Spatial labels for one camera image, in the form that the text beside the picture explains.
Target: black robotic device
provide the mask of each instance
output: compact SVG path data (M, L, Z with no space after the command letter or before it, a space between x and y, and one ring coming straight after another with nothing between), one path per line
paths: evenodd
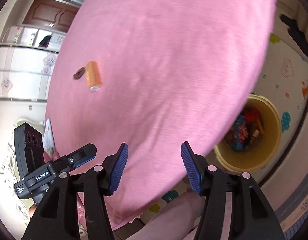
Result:
M36 136L38 144L30 141ZM39 203L22 240L78 240L77 193L84 192L89 240L114 240L104 196L117 190L127 159L122 143L115 155L105 158L86 173L69 172L93 159L93 144L43 163L41 135L28 124L15 129L15 148L21 181L15 184L19 198ZM229 175L205 158L195 155L188 142L181 156L194 191L206 196L203 215L194 240L219 240L223 231L226 193L232 193L230 240L284 240L280 224L261 189L247 172Z

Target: pink bed sheet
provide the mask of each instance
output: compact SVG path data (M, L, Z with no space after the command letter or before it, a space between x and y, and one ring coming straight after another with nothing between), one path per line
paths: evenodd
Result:
M131 221L186 174L180 148L207 155L252 91L276 0L86 0L60 50L47 102L56 149L97 147L85 172L115 154L129 159L106 197L113 229ZM89 91L73 74L95 60Z

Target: blue gripper pad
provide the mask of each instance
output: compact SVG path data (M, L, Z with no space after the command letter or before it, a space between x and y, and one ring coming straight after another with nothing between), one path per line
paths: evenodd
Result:
M204 170L205 170L204 161L206 162L205 158L201 155L194 154L188 142L182 143L181 156L182 156L183 163L185 165L187 176L189 177L192 189L198 195L201 195L203 193L201 182L204 178Z
M108 188L108 193L112 195L117 189L119 182L121 181L121 176L128 159L128 146L127 144L122 144L119 148L117 154L118 157L110 174L110 184Z

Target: wooden cabinet door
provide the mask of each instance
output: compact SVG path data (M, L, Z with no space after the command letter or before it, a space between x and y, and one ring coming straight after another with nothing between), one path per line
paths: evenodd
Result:
M23 23L49 26L62 32L68 32L77 11L77 7L62 2L34 0Z

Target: yellow bucket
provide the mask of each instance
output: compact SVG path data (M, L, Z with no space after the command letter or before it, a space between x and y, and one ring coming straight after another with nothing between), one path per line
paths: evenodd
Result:
M262 96L250 95L245 105L261 114L265 133L246 151L233 150L223 139L214 148L218 161L229 171L256 171L276 154L281 139L281 123L275 106Z

